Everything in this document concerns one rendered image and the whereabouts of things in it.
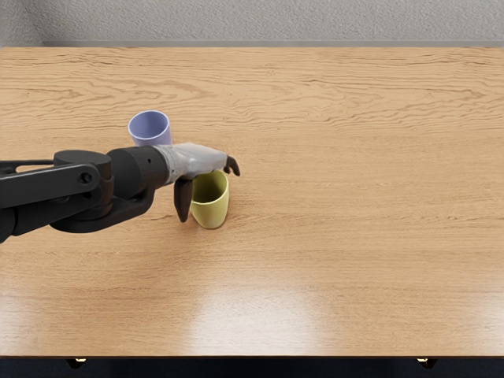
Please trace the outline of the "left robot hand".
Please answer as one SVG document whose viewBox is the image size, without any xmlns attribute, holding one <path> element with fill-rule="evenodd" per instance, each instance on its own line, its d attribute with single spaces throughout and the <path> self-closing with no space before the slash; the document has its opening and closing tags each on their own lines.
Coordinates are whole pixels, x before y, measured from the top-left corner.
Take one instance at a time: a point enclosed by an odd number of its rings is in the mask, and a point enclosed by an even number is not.
<svg viewBox="0 0 504 378">
<path fill-rule="evenodd" d="M 222 170 L 240 176 L 236 159 L 221 150 L 195 143 L 154 146 L 168 169 L 165 185 L 174 185 L 174 206 L 182 223 L 188 219 L 193 180 L 203 174 Z"/>
</svg>

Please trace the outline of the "lavender cup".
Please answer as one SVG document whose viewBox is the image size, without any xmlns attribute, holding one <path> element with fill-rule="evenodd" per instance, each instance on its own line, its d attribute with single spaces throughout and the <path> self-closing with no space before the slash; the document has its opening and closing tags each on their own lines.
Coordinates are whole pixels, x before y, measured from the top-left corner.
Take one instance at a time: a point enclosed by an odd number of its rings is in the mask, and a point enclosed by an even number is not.
<svg viewBox="0 0 504 378">
<path fill-rule="evenodd" d="M 135 146 L 160 146 L 172 144 L 170 120 L 157 110 L 137 113 L 128 122 L 128 133 Z"/>
</svg>

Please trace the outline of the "yellow-green cup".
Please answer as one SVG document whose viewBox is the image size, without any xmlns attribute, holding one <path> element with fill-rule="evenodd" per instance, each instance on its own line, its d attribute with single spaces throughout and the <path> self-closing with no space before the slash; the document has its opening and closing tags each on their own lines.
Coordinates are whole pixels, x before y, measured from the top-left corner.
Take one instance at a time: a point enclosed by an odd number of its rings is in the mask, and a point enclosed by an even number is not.
<svg viewBox="0 0 504 378">
<path fill-rule="evenodd" d="M 199 175 L 193 180 L 191 214 L 205 229 L 219 228 L 229 204 L 229 183 L 222 171 Z"/>
</svg>

